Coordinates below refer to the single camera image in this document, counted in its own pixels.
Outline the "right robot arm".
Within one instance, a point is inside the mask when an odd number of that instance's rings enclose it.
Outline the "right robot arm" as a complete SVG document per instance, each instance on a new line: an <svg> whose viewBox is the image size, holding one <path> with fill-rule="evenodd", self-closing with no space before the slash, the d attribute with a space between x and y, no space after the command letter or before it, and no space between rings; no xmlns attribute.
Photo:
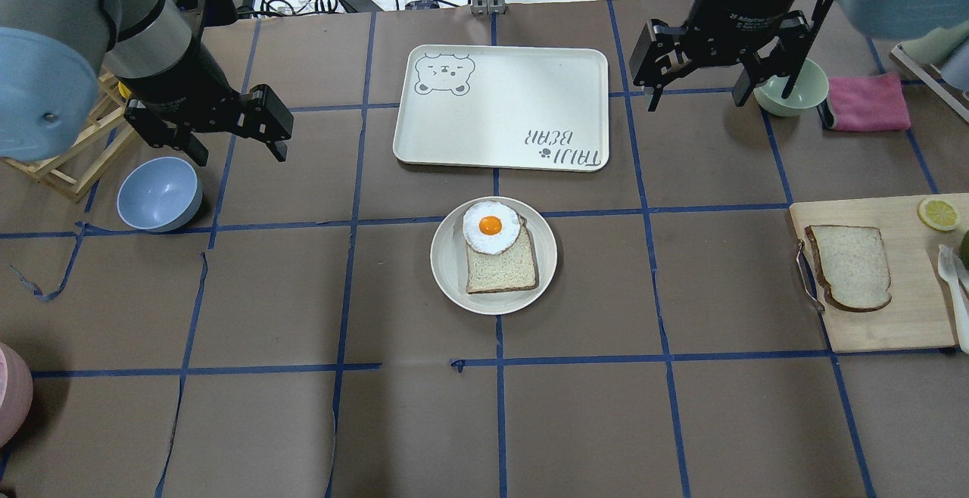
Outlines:
<svg viewBox="0 0 969 498"><path fill-rule="evenodd" d="M736 105L773 77L789 97L831 5L840 5L863 35L913 39L967 19L967 0L693 0L679 26L651 19L629 61L633 84L650 95L650 110L671 82L699 68L740 64Z"/></svg>

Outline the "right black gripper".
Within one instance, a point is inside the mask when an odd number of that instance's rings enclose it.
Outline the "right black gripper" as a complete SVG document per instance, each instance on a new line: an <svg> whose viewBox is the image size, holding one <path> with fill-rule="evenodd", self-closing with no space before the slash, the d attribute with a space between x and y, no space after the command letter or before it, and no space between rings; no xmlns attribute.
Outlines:
<svg viewBox="0 0 969 498"><path fill-rule="evenodd" d="M731 90L736 106L773 76L790 78L788 97L812 42L812 24L794 1L693 0L679 26L647 21L629 61L632 84L650 98L647 110L656 111L675 75L734 64L743 67Z"/></svg>

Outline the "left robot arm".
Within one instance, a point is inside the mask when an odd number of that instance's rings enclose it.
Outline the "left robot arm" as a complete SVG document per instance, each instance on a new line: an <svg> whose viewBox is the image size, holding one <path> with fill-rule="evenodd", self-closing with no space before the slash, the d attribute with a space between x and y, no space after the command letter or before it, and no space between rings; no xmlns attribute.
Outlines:
<svg viewBox="0 0 969 498"><path fill-rule="evenodd" d="M286 160L293 115L266 84L238 92L203 43L238 0L2 0L2 156L57 157L79 139L102 71L128 90L125 121L198 166L200 133L228 132Z"/></svg>

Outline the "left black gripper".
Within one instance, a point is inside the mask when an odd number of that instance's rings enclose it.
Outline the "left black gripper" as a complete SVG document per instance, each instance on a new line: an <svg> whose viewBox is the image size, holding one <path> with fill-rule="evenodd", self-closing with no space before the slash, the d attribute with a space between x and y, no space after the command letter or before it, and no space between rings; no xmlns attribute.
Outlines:
<svg viewBox="0 0 969 498"><path fill-rule="evenodd" d="M239 94L204 44L190 44L163 73L125 78L131 91L125 119L152 148L169 148L207 166L207 147L195 132L230 132L263 143L274 159L287 160L294 118L267 84Z"/></svg>

